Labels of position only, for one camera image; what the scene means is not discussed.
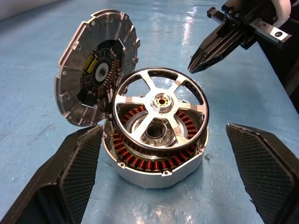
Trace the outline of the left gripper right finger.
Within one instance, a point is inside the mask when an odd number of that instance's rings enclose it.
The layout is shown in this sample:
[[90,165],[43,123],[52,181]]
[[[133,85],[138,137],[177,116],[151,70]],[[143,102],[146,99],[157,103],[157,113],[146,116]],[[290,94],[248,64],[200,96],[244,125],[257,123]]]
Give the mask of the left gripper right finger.
[[274,134],[227,124],[238,171],[256,211],[266,224],[299,222],[299,160]]

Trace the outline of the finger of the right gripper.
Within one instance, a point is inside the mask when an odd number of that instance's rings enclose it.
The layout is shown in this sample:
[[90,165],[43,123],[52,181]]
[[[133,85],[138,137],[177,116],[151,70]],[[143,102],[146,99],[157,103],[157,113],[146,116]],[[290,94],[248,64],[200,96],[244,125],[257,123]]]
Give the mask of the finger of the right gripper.
[[194,54],[194,72],[204,71],[222,61],[244,41],[244,36],[206,38]]
[[243,29],[232,24],[219,25],[196,50],[188,70],[206,70],[222,61],[243,41]]

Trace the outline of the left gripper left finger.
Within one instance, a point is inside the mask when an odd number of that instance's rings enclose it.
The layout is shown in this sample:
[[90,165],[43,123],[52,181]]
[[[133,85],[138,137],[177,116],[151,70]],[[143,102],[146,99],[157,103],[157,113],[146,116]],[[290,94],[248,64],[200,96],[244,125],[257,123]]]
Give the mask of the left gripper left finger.
[[1,223],[81,223],[95,184],[102,135],[100,125],[68,135],[35,172]]

